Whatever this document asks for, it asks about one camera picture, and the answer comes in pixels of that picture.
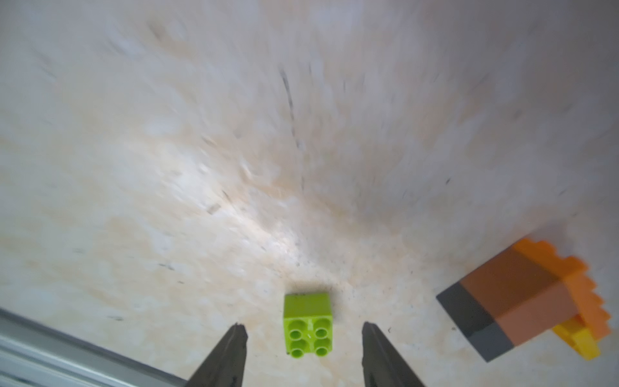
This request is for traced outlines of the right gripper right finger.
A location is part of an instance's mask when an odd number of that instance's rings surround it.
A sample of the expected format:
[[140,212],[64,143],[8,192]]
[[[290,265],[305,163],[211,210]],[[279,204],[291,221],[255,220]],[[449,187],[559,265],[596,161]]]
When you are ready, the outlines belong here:
[[366,387],[425,386],[375,323],[364,323],[362,337]]

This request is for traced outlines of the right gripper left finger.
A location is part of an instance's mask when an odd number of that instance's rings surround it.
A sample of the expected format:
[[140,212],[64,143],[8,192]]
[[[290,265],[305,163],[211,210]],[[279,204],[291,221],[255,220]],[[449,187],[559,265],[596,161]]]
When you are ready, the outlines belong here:
[[230,327],[185,384],[186,387],[241,387],[248,333],[243,324]]

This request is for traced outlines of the lime green square brick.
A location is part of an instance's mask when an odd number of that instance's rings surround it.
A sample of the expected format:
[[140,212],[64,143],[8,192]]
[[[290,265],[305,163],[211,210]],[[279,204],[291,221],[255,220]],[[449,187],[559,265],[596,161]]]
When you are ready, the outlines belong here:
[[283,329],[286,352],[293,359],[324,357],[333,348],[333,314],[329,293],[287,294]]

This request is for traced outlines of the black square brick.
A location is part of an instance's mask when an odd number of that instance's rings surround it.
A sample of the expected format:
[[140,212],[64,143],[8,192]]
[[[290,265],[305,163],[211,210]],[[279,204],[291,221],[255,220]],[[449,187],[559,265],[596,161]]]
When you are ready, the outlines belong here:
[[494,317],[459,282],[443,290],[436,299],[487,363],[514,348]]

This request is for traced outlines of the brown brick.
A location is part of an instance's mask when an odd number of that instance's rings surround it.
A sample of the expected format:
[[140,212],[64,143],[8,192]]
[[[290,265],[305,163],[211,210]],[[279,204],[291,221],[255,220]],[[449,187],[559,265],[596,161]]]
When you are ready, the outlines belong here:
[[469,289],[513,345],[521,345],[570,319],[577,308],[566,285],[510,249],[480,267]]
[[498,322],[553,282],[544,269],[525,258],[491,260],[459,282]]

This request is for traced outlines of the yellow square brick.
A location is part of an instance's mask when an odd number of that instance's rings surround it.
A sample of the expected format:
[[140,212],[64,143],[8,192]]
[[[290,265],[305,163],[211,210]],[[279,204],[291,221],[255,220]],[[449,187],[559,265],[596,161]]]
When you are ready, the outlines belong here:
[[552,331],[586,361],[601,354],[596,338],[579,315],[553,327]]

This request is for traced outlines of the orange long brick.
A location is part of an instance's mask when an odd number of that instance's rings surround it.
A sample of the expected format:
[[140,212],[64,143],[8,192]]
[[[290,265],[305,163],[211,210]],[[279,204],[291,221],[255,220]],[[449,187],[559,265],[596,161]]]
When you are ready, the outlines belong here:
[[604,300],[596,293],[597,284],[588,276],[588,265],[582,259],[560,256],[554,245],[543,240],[535,242],[523,238],[511,248],[561,280],[576,307],[575,317],[590,330],[595,340],[611,333],[611,315],[604,309]]

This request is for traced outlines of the aluminium front rail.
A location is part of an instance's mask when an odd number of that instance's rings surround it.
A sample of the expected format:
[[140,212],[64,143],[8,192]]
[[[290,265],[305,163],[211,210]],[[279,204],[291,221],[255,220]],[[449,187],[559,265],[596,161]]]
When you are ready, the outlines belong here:
[[1,310],[2,386],[184,386],[187,381]]

